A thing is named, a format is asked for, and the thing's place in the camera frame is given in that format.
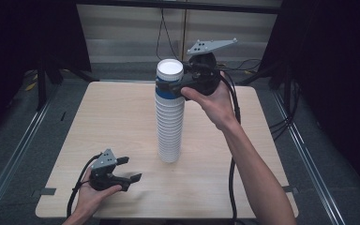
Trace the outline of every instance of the stack of white cups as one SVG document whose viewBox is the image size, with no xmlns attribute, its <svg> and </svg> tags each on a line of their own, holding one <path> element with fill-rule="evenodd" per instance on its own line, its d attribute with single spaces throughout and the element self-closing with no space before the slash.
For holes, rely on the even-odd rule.
<svg viewBox="0 0 360 225">
<path fill-rule="evenodd" d="M 177 60 L 165 59 L 157 65 L 157 80 L 161 82 L 179 81 L 183 73 L 183 64 Z M 175 162 L 180 157 L 185 99 L 157 87 L 155 99 L 158 154 L 165 162 Z"/>
</svg>

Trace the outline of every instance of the person's left hand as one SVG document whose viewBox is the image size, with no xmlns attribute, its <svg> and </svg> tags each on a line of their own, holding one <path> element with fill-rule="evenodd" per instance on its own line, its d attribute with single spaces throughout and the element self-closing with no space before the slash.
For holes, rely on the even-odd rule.
<svg viewBox="0 0 360 225">
<path fill-rule="evenodd" d="M 90 173 L 91 169 L 88 168 L 82 179 L 82 183 L 84 184 L 81 185 L 79 190 L 77 206 L 71 217 L 68 218 L 68 221 L 71 221 L 72 219 L 81 221 L 81 223 L 76 224 L 84 223 L 96 213 L 103 200 L 122 189 L 121 186 L 116 185 L 105 190 L 97 191 L 90 186 L 89 182 L 87 182 L 89 180 Z"/>
</svg>

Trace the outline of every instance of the human arm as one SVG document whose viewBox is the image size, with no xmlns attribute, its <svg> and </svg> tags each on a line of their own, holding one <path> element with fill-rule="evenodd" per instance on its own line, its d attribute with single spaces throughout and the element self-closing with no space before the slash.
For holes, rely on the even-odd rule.
<svg viewBox="0 0 360 225">
<path fill-rule="evenodd" d="M 79 190 L 79 198 L 75 211 L 71 216 L 63 223 L 63 225 L 79 225 L 84 224 L 91 216 L 93 216 L 101 203 L 109 196 L 120 191 L 121 186 L 112 186 L 105 190 L 94 190 L 90 185 L 88 179 L 90 177 L 91 169 L 88 168 Z"/>
<path fill-rule="evenodd" d="M 185 97 L 199 103 L 210 120 L 223 132 L 250 206 L 261 224 L 295 224 L 285 192 L 235 118 L 227 86 L 221 82 L 215 93 L 208 97 L 187 87 L 181 91 Z"/>
</svg>

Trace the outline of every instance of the table top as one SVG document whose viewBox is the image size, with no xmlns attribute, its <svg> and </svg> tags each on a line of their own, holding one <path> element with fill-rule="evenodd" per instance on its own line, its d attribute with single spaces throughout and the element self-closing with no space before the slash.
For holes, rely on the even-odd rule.
<svg viewBox="0 0 360 225">
<path fill-rule="evenodd" d="M 288 180 L 264 118 L 256 92 L 237 86 L 242 127 L 282 186 Z M 158 155 L 155 84 L 91 82 L 74 118 L 36 214 L 64 218 L 72 189 L 94 155 L 111 148 L 128 164 L 115 168 L 116 176 L 142 173 L 128 192 L 109 197 L 95 213 L 97 218 L 231 218 L 228 179 L 231 153 L 222 133 L 197 103 L 187 101 L 180 158 L 163 162 Z M 234 196 L 239 218 L 255 218 L 239 173 L 234 174 Z M 293 195 L 287 193 L 295 215 Z"/>
</svg>

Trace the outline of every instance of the gray floor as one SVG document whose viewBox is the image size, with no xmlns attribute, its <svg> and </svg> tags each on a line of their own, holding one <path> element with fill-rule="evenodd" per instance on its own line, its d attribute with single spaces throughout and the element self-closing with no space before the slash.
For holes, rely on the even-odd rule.
<svg viewBox="0 0 360 225">
<path fill-rule="evenodd" d="M 92 68 L 91 75 L 104 80 L 153 81 L 156 73 L 156 64 L 151 63 L 93 64 Z M 249 75 L 236 72 L 233 76 L 236 81 L 242 81 Z M 273 125 L 281 121 L 282 117 L 273 93 L 268 88 L 268 81 L 269 78 L 259 79 L 251 86 L 257 90 L 268 125 Z M 0 173 L 36 113 L 38 90 L 34 88 L 31 91 L 24 91 L 25 86 L 32 82 L 31 78 L 24 79 L 22 89 L 13 99 L 11 107 L 0 123 Z M 38 197 L 34 197 L 33 193 L 45 187 L 87 84 L 65 72 L 64 82 L 57 87 L 57 93 L 51 96 L 52 104 L 0 200 L 0 224 L 58 224 L 64 221 L 62 218 L 36 217 Z M 50 84 L 48 89 L 54 90 L 54 86 Z M 360 224 L 360 179 L 324 132 L 319 129 L 308 104 L 302 97 L 295 115 L 295 124 L 323 181 L 335 198 L 345 224 Z M 286 131 L 277 139 L 276 146 L 288 180 L 291 186 L 296 188 L 294 197 L 300 211 L 298 224 L 333 224 L 289 132 Z M 256 224 L 253 220 L 246 222 Z M 201 221 L 192 221 L 192 223 L 202 224 Z M 98 220 L 91 219 L 88 224 L 98 224 Z"/>
</svg>

